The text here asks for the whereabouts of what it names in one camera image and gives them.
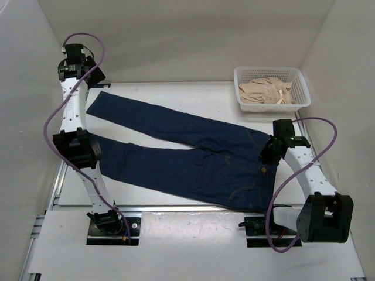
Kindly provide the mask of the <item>dark blue denim trousers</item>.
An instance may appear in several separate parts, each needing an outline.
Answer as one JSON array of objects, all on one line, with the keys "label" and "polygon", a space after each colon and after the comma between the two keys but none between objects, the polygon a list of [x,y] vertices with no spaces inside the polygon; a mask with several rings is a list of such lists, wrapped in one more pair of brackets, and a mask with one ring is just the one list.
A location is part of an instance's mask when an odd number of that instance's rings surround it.
[{"label": "dark blue denim trousers", "polygon": [[100,169],[123,183],[222,205],[264,210],[277,168],[258,159],[266,133],[99,93],[89,115],[188,149],[158,149],[98,137]]}]

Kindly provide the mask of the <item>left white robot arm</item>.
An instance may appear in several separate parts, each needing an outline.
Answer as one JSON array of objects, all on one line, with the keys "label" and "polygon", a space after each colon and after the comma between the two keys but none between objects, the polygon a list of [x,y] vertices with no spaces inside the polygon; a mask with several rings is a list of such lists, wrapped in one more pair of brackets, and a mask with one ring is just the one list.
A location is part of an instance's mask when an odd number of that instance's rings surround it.
[{"label": "left white robot arm", "polygon": [[91,200],[87,215],[103,232],[117,235],[124,229],[114,199],[109,195],[100,171],[101,149],[96,137],[87,130],[86,94],[88,89],[105,80],[95,66],[94,55],[85,54],[83,44],[67,44],[65,55],[57,68],[65,106],[60,132],[53,135],[53,144],[74,167]]}]

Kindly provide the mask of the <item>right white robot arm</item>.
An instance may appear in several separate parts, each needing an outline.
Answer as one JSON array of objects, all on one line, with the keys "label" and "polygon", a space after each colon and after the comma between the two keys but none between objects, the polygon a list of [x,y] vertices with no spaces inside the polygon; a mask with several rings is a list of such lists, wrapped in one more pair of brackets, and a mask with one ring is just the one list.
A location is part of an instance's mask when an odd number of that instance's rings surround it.
[{"label": "right white robot arm", "polygon": [[[282,251],[286,252],[297,241],[345,243],[349,237],[354,202],[349,195],[340,194],[327,180],[318,165],[318,159],[335,143],[338,131],[328,146],[313,155],[307,138],[295,133],[294,121],[279,119],[273,122],[273,134],[260,153],[260,160],[267,165],[278,165],[284,160],[292,169],[289,176],[275,191],[263,219],[263,227],[270,247],[271,234],[283,227],[296,232],[295,238]],[[305,197],[301,210],[292,207],[276,207],[274,201],[282,189],[297,179]]]}]

